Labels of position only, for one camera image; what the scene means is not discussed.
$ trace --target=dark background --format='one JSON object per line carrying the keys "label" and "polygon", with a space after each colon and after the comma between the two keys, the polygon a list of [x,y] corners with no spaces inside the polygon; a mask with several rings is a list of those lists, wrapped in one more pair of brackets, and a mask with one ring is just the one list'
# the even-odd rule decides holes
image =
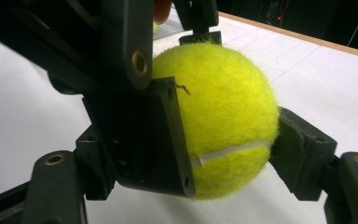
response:
{"label": "dark background", "polygon": [[217,7],[245,19],[358,49],[358,0],[217,0]]}

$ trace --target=white surface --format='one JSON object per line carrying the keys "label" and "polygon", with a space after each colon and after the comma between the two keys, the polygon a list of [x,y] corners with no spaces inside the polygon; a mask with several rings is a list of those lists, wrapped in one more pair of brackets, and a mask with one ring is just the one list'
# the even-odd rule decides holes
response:
{"label": "white surface", "polygon": [[171,10],[170,17],[164,23],[162,23],[156,31],[153,32],[153,40],[175,35],[183,31],[184,29],[180,22],[179,16],[176,13],[176,10],[173,8]]}
{"label": "white surface", "polygon": [[[225,46],[267,74],[281,106],[335,138],[337,154],[358,151],[358,56],[222,18]],[[155,41],[155,52],[181,35]],[[34,161],[73,150],[90,121],[80,96],[57,93],[46,74],[0,46],[0,192],[27,180]],[[298,202],[268,165],[241,192],[192,203],[117,185],[106,202],[88,202],[89,223],[325,223],[325,195]]]}

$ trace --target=tennis ball seam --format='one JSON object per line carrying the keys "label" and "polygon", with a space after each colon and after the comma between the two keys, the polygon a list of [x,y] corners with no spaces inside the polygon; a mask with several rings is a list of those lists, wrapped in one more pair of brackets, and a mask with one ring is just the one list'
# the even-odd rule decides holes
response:
{"label": "tennis ball seam", "polygon": [[258,140],[251,143],[245,143],[239,146],[230,146],[226,148],[222,148],[217,151],[207,152],[198,157],[192,158],[190,160],[191,167],[203,166],[206,162],[212,161],[217,158],[225,157],[226,155],[234,152],[244,151],[248,149],[252,149],[255,147],[266,147],[270,148],[271,143],[268,140]]}

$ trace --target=yellow tennis ball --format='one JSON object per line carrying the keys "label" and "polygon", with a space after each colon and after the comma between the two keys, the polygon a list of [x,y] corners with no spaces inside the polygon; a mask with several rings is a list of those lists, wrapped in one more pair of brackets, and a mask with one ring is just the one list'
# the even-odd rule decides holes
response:
{"label": "yellow tennis ball", "polygon": [[153,33],[155,33],[158,29],[158,24],[153,21]]}
{"label": "yellow tennis ball", "polygon": [[168,49],[153,78],[175,77],[196,200],[249,183],[269,160],[279,109],[263,73],[239,52],[210,43]]}

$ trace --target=fuzzy felt surface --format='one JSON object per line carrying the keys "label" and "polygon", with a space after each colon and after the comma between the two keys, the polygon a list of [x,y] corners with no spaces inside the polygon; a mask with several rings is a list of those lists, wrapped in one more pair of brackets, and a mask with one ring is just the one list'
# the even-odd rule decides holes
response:
{"label": "fuzzy felt surface", "polygon": [[[276,138],[279,109],[273,91],[239,52],[210,43],[168,49],[153,61],[153,78],[161,77],[175,77],[190,159],[257,141],[272,145]],[[194,199],[240,190],[268,159],[269,148],[255,147],[193,167]]]}
{"label": "fuzzy felt surface", "polygon": [[153,21],[153,33],[155,33],[158,29],[158,24]]}

